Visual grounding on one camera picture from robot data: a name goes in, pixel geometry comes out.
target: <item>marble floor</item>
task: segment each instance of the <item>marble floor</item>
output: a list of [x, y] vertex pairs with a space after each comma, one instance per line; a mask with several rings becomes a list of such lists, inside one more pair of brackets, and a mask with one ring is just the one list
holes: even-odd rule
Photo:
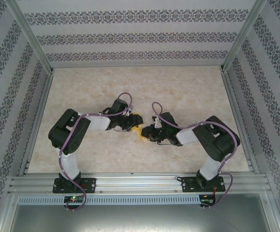
[[[217, 66], [147, 66], [56, 69], [29, 173], [59, 172], [58, 156], [47, 135], [68, 108], [98, 113], [122, 92], [133, 96], [133, 112], [152, 123], [151, 103], [158, 101], [180, 126], [219, 117], [237, 133]], [[122, 97], [129, 102], [128, 96]], [[84, 173], [196, 172], [207, 154], [200, 143], [182, 147], [141, 141], [135, 131], [90, 131], [77, 150]], [[248, 171], [240, 146], [223, 171]]]

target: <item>purple cable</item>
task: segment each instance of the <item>purple cable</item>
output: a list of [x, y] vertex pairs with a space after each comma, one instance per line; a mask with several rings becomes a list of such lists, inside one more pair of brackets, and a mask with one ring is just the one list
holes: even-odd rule
[[226, 175], [229, 175], [230, 178], [231, 178], [231, 181], [230, 181], [229, 187], [228, 187], [228, 189], [226, 190], [226, 192], [223, 194], [223, 196], [220, 198], [220, 200], [219, 200], [216, 204], [213, 205], [213, 206], [216, 206], [216, 205], [219, 204], [219, 203], [221, 202], [221, 200], [224, 199], [224, 197], [227, 195], [227, 193], [229, 192], [229, 190], [230, 190], [230, 188], [231, 188], [231, 185], [232, 185], [232, 183], [233, 183], [233, 176], [232, 176], [230, 173], [221, 172], [221, 169], [223, 168], [223, 166], [225, 165], [225, 163], [226, 163], [226, 162], [235, 154], [235, 152], [236, 152], [236, 149], [237, 149], [237, 141], [236, 141], [236, 138], [235, 138], [234, 134], [233, 134], [228, 128], [226, 128], [224, 125], [222, 125], [222, 124], [220, 124], [220, 123], [217, 123], [217, 122], [202, 121], [202, 122], [198, 122], [198, 123], [191, 124], [191, 125], [189, 125], [189, 126], [187, 126], [187, 127], [179, 127], [179, 126], [174, 125], [174, 124], [168, 122], [167, 120], [163, 119], [163, 118], [157, 113], [157, 111], [156, 111], [156, 109], [155, 109], [155, 107], [154, 107], [154, 104], [157, 104], [158, 106], [160, 106], [161, 111], [160, 111], [159, 114], [162, 113], [163, 108], [162, 108], [162, 105], [161, 105], [159, 102], [156, 102], [156, 101], [155, 101], [155, 102], [152, 103], [151, 107], [153, 108], [153, 111], [154, 111], [154, 113], [156, 114], [156, 116], [157, 116], [160, 120], [164, 121], [165, 123], [169, 124], [169, 125], [172, 126], [172, 127], [175, 127], [175, 128], [178, 128], [178, 129], [183, 130], [183, 129], [188, 129], [188, 128], [194, 128], [194, 127], [197, 127], [197, 126], [199, 126], [199, 125], [201, 125], [201, 124], [211, 124], [211, 125], [215, 125], [215, 126], [218, 126], [218, 127], [222, 128], [222, 129], [224, 129], [225, 131], [227, 131], [227, 132], [230, 134], [230, 136], [231, 136], [231, 138], [233, 139], [233, 142], [234, 142], [234, 144], [235, 144], [235, 147], [234, 147], [233, 152], [231, 153], [231, 155], [223, 161], [223, 163], [221, 164], [221, 166], [219, 167], [219, 169], [217, 170], [217, 172], [218, 172], [219, 174], [226, 174]]
[[119, 99], [122, 95], [124, 95], [124, 94], [127, 94], [127, 95], [129, 95], [129, 97], [130, 97], [130, 103], [129, 103], [129, 105], [128, 105], [128, 107], [127, 107], [126, 109], [124, 109], [122, 112], [119, 112], [119, 113], [116, 113], [116, 114], [111, 114], [111, 115], [102, 115], [102, 114], [83, 114], [83, 115], [81, 115], [81, 116], [76, 120], [75, 124], [74, 124], [73, 127], [72, 127], [72, 130], [71, 130], [69, 136], [67, 137], [67, 139], [66, 139], [66, 141], [64, 142], [62, 148], [61, 148], [60, 151], [59, 151], [58, 162], [59, 162], [59, 166], [60, 166], [60, 169], [61, 169], [62, 173], [65, 175], [65, 177], [66, 177], [71, 183], [73, 183], [75, 186], [77, 186], [77, 187], [83, 192], [83, 195], [84, 195], [84, 201], [83, 201], [83, 203], [82, 203], [80, 206], [78, 206], [76, 209], [69, 209], [69, 208], [68, 208], [69, 202], [67, 202], [67, 204], [66, 204], [67, 211], [72, 210], [72, 211], [74, 212], [74, 211], [76, 211], [76, 210], [81, 209], [81, 208], [85, 205], [85, 203], [86, 203], [87, 195], [86, 195], [85, 190], [84, 190], [79, 184], [77, 184], [75, 181], [73, 181], [73, 180], [67, 175], [67, 173], [65, 172], [65, 170], [64, 170], [64, 168], [63, 168], [63, 166], [62, 166], [62, 162], [61, 162], [62, 152], [63, 152], [63, 150], [66, 148], [66, 146], [67, 146], [69, 140], [71, 139], [71, 137], [72, 137], [72, 135], [73, 135], [73, 133], [74, 133], [74, 130], [75, 130], [76, 126], [78, 125], [78, 122], [79, 122], [83, 117], [88, 116], [88, 115], [89, 115], [89, 116], [117, 116], [117, 115], [121, 115], [121, 114], [123, 114], [124, 112], [128, 111], [129, 108], [131, 107], [131, 104], [132, 104], [132, 96], [131, 96], [130, 93], [123, 92], [123, 93], [121, 93], [121, 94], [118, 96], [118, 99]]

